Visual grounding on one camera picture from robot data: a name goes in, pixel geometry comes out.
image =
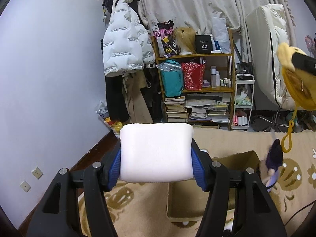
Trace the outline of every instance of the electrical outlet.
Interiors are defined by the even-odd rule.
[[[40,179],[43,175],[43,172],[38,168],[36,167],[36,169],[34,169],[32,171],[32,174],[37,178],[37,179]]]
[[[31,186],[25,181],[21,183],[20,186],[25,192],[28,192],[31,189]]]

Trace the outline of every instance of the curtain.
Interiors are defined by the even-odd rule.
[[[198,34],[212,32],[212,15],[219,11],[227,26],[240,28],[235,0],[141,0],[150,29],[158,22],[172,20],[175,27],[189,26]]]
[[[228,28],[241,33],[242,61],[251,61],[251,51],[245,17],[256,7],[267,4],[282,4],[287,21],[290,45],[296,45],[294,26],[284,0],[141,0],[144,16],[150,29],[158,22],[172,20],[175,27],[189,26],[198,34],[212,32],[212,16],[220,12]]]
[[[283,5],[285,20],[287,23],[286,30],[289,36],[290,45],[291,46],[296,45],[296,37],[295,37],[293,22],[292,22],[287,4],[284,0],[235,0],[235,1],[237,4],[240,21],[241,21],[240,32],[241,32],[241,38],[242,38],[241,39],[242,61],[245,61],[245,62],[252,61],[250,44],[249,44],[249,39],[248,39],[248,30],[245,23],[245,17],[260,5],[266,5],[266,4],[282,4]]]

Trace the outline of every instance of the plastic container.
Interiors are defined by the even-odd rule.
[[[216,88],[216,69],[211,69],[211,85]]]
[[[212,51],[215,51],[216,50],[215,41],[212,34],[211,34],[211,40],[212,40]]]
[[[219,76],[219,71],[216,71],[216,86],[220,86],[220,76]]]

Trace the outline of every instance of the beige rug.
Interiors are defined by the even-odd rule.
[[[284,133],[276,133],[282,138]],[[194,129],[200,149],[211,157],[225,157],[254,150],[259,159],[272,144],[271,133],[248,133],[218,129]],[[316,199],[316,133],[305,130],[292,134],[293,148],[284,154],[281,177],[271,192],[284,223],[300,208]],[[119,237],[189,237],[195,236],[200,222],[171,223],[166,218],[167,183],[119,182],[105,193],[111,218]],[[312,206],[297,214],[286,226],[290,236],[303,222]],[[79,201],[83,234],[91,236],[84,199]]]

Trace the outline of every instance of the metal screw head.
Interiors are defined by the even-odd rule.
[[[218,162],[218,161],[213,161],[213,162],[212,162],[212,166],[213,166],[213,167],[220,167],[221,164],[220,164],[220,162]]]
[[[99,162],[99,161],[96,161],[95,163],[92,164],[92,166],[93,166],[94,168],[99,168],[101,165],[102,165],[102,164],[101,164],[101,162]]]
[[[253,174],[255,172],[251,167],[247,167],[246,171],[248,174]]]
[[[68,170],[66,169],[66,168],[62,168],[60,171],[59,171],[59,173],[61,174],[61,175],[64,175],[64,174],[66,174],[68,172]]]

